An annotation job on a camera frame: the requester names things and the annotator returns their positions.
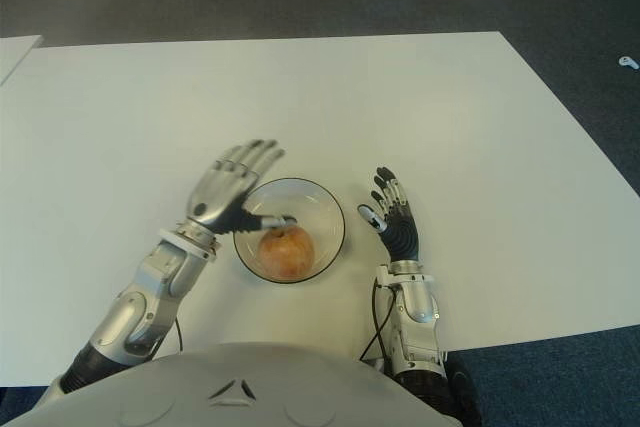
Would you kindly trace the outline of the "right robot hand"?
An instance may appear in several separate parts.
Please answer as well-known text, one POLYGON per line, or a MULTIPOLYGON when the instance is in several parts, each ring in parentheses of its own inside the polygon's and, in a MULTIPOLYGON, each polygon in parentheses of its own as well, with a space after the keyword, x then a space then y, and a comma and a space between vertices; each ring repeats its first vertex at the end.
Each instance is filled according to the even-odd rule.
POLYGON ((377 233, 391 262, 417 262, 419 234, 403 186, 387 167, 378 167, 373 180, 377 190, 371 191, 371 197, 379 210, 360 204, 359 215, 377 233))

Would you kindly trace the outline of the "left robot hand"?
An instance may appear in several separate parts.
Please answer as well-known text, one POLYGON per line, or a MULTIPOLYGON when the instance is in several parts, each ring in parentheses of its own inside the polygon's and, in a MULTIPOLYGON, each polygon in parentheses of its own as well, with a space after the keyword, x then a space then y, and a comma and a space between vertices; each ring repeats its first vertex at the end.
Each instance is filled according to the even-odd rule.
POLYGON ((259 180, 283 155, 275 140, 255 139, 228 149, 193 189, 187 218, 217 235, 295 225, 297 220, 291 215, 258 215, 244 208, 259 180))

